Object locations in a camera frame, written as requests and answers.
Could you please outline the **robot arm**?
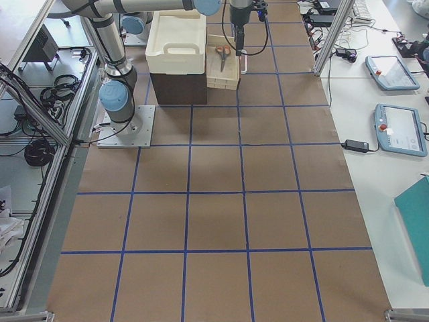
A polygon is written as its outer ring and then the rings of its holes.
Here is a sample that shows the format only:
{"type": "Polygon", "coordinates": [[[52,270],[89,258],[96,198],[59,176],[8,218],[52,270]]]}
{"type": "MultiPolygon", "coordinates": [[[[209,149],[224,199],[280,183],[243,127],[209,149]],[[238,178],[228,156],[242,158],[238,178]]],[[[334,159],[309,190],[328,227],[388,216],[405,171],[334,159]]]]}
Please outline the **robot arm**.
{"type": "Polygon", "coordinates": [[[126,57],[113,14],[195,9],[210,16],[221,7],[220,1],[64,1],[63,4],[88,24],[89,38],[105,59],[104,70],[109,81],[101,87],[99,100],[110,117],[115,135],[135,134],[142,125],[133,97],[137,71],[126,57]]]}
{"type": "Polygon", "coordinates": [[[223,35],[230,46],[231,49],[234,49],[235,56],[256,56],[261,54],[268,43],[269,40],[269,30],[267,23],[267,6],[268,4],[265,1],[229,1],[230,7],[230,21],[233,24],[233,32],[234,32],[234,41],[235,45],[232,45],[226,34],[224,29],[224,21],[225,21],[225,10],[227,7],[227,1],[223,3],[223,10],[221,16],[221,29],[223,35]],[[265,41],[263,48],[256,53],[245,53],[244,52],[244,44],[245,44],[245,25],[249,23],[251,13],[255,11],[257,12],[257,16],[260,22],[264,23],[265,26],[265,41]]]}

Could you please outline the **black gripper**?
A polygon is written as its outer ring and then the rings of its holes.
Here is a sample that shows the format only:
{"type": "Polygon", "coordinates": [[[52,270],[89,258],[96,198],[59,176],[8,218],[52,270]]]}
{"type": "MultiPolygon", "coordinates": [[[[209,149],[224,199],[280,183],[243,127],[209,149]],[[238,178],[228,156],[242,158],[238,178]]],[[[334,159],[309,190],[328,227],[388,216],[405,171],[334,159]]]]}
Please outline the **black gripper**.
{"type": "Polygon", "coordinates": [[[250,13],[232,13],[231,23],[234,27],[235,33],[235,48],[242,50],[245,41],[245,25],[249,23],[250,13]]]}

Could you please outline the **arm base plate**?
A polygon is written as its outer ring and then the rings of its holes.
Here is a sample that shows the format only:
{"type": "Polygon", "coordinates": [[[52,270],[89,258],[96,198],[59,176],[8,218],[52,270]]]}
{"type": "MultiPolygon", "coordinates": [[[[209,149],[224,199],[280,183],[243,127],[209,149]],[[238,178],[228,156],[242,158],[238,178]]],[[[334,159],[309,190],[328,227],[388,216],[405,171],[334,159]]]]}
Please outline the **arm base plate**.
{"type": "Polygon", "coordinates": [[[149,34],[142,32],[140,34],[125,33],[125,46],[147,46],[149,34]]]}
{"type": "Polygon", "coordinates": [[[149,148],[155,112],[155,105],[138,105],[133,119],[122,131],[120,130],[126,123],[122,125],[111,123],[110,117],[105,112],[103,122],[109,124],[100,129],[97,146],[99,148],[149,148]]]}

